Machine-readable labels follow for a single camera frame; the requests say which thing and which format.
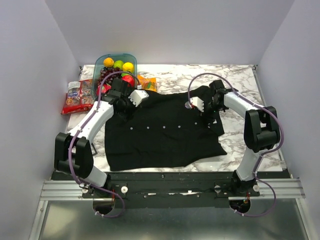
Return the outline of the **black button shirt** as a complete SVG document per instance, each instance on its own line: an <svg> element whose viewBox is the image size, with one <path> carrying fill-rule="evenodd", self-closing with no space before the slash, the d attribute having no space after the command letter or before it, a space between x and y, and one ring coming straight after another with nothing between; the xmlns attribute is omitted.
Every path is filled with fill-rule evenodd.
<svg viewBox="0 0 320 240"><path fill-rule="evenodd" d="M186 167L200 159L226 155L219 142L220 120L208 123L195 109L187 109L188 96L205 103L212 99L208 86L191 92L148 92L130 116L115 113L105 123L104 148L111 171Z"/></svg>

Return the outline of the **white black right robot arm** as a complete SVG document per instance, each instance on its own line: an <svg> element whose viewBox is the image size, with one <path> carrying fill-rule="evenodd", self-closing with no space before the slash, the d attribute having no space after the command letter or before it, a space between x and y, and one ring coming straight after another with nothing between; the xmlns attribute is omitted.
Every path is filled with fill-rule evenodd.
<svg viewBox="0 0 320 240"><path fill-rule="evenodd" d="M271 150L279 143L281 134L275 118L277 111L272 106L261 106L253 103L236 90L226 88L222 80L215 80L209 85L212 100L204 105L201 116L210 129L218 136L224 134L220 111L233 110L244 119L243 139L246 150L235 179L230 183L230 191L241 196L248 190L248 181L255 178L261 164L259 157L265 150Z"/></svg>

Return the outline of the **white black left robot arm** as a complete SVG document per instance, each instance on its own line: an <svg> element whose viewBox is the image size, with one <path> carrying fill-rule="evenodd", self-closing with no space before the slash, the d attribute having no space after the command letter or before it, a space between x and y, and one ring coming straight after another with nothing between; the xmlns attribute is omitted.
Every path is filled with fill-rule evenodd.
<svg viewBox="0 0 320 240"><path fill-rule="evenodd" d="M74 177L78 184L86 183L101 198L107 197L111 185L107 174L94 166L91 145L102 126L114 114L131 115L149 97L140 87L116 78L111 89L100 95L85 117L67 133L60 132L55 138L54 168Z"/></svg>

